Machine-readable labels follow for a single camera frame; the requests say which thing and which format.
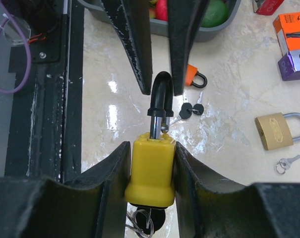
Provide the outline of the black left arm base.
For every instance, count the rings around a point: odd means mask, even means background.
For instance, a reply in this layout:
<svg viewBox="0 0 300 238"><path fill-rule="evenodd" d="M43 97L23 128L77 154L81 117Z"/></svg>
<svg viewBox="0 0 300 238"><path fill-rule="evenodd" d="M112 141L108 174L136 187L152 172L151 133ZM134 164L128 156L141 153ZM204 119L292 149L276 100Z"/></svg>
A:
<svg viewBox="0 0 300 238"><path fill-rule="evenodd" d="M3 0L11 15L24 20L30 33L26 39L32 63L55 63L60 60L62 0Z"/></svg>

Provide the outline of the brass padlock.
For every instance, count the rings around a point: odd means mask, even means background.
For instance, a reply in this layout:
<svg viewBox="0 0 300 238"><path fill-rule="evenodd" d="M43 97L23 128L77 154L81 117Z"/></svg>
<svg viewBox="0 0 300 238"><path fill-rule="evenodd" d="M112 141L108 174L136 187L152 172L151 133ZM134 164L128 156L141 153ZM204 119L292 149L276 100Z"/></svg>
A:
<svg viewBox="0 0 300 238"><path fill-rule="evenodd" d="M293 137L286 118L300 119L300 113L276 113L255 118L261 142L266 151L292 146L300 141L300 136Z"/></svg>

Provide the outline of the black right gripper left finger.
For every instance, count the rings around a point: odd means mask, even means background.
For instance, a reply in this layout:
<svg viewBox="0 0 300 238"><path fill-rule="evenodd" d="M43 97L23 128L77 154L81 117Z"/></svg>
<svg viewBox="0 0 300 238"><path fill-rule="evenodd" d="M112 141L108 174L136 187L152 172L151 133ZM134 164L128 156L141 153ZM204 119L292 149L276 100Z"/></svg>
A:
<svg viewBox="0 0 300 238"><path fill-rule="evenodd" d="M48 177L0 178L0 238L122 238L130 143L59 183Z"/></svg>

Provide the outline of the orange padlock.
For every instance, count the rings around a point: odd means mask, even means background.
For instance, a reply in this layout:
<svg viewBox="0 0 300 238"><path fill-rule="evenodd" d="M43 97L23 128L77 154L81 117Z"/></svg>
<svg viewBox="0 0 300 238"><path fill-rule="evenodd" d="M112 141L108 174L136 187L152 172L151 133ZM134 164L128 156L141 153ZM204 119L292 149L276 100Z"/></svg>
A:
<svg viewBox="0 0 300 238"><path fill-rule="evenodd" d="M199 77L202 80L201 84L197 84L194 82L194 79ZM207 77L198 71L197 67L194 67L190 64L187 65L186 77L185 77L185 85L193 86L195 88L202 89L206 87L208 84Z"/></svg>

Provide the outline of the yellow padlock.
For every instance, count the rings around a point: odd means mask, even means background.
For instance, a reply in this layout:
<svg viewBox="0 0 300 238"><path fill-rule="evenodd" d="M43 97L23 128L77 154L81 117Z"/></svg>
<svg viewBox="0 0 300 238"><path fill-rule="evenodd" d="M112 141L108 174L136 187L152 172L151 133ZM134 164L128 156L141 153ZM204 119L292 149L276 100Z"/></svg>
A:
<svg viewBox="0 0 300 238"><path fill-rule="evenodd" d="M173 82L166 71L153 84L148 116L150 131L133 144L130 181L124 197L134 206L165 209L174 203L173 166L176 141L168 135L174 116Z"/></svg>

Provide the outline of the yellow padlock key set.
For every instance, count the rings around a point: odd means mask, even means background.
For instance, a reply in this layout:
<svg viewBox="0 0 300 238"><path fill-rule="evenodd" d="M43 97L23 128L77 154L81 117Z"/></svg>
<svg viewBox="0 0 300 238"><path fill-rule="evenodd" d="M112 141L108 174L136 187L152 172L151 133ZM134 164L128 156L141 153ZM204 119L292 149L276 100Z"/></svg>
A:
<svg viewBox="0 0 300 238"><path fill-rule="evenodd" d="M163 227L167 207L153 207L128 203L125 228L138 238L152 238Z"/></svg>

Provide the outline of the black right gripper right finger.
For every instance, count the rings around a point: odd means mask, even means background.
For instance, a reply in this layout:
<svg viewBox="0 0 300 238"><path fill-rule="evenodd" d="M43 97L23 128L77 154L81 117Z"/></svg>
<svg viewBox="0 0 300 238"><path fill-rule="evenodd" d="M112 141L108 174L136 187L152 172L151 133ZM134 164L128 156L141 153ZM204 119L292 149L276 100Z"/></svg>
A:
<svg viewBox="0 0 300 238"><path fill-rule="evenodd" d="M182 238L300 238L300 183L227 179L180 143L174 158Z"/></svg>

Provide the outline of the black head key set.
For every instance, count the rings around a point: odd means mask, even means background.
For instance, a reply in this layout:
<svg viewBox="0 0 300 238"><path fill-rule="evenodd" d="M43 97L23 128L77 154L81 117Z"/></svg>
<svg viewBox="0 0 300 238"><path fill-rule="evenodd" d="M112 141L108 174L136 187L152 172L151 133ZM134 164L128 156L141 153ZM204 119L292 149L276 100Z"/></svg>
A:
<svg viewBox="0 0 300 238"><path fill-rule="evenodd" d="M197 116L201 116L204 113L204 106L202 104L202 98L203 98L203 92L200 93L199 98L197 100L197 103L195 105L192 105L189 102L183 103L181 110L177 117L171 120L170 125L176 123L180 120L187 120L189 119L193 114Z"/></svg>

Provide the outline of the small silver key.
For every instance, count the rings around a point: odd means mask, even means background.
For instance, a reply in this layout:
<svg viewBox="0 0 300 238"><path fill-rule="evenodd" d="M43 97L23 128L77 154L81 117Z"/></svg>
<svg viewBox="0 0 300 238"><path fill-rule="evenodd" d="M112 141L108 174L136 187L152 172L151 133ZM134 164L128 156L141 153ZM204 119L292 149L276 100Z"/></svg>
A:
<svg viewBox="0 0 300 238"><path fill-rule="evenodd" d="M296 155L292 158L281 158L275 165L275 171L280 175L284 175L286 171L291 168L292 163L298 159L300 159L300 155Z"/></svg>

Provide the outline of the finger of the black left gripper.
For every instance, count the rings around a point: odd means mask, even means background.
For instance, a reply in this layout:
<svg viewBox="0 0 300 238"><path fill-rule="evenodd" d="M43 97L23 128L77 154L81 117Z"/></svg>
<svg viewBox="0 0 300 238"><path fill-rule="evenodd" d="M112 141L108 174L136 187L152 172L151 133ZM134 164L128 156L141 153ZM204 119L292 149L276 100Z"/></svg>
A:
<svg viewBox="0 0 300 238"><path fill-rule="evenodd" d="M183 93L189 54L209 3L208 0L167 1L170 65L175 96Z"/></svg>
<svg viewBox="0 0 300 238"><path fill-rule="evenodd" d="M101 6L125 49L141 93L150 95L152 51L147 0L102 0Z"/></svg>

